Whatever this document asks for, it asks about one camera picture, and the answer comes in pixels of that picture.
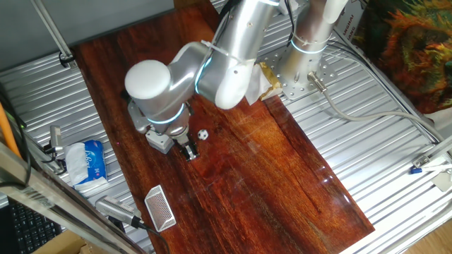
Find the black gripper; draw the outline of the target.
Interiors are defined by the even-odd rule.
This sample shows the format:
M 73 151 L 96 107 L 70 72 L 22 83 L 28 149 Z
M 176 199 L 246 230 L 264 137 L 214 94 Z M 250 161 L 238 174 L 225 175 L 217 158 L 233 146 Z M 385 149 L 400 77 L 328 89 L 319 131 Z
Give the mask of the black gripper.
M 173 139 L 181 145 L 181 152 L 187 161 L 191 161 L 199 156 L 196 144 L 191 141 L 188 133 L 181 133 L 173 137 Z

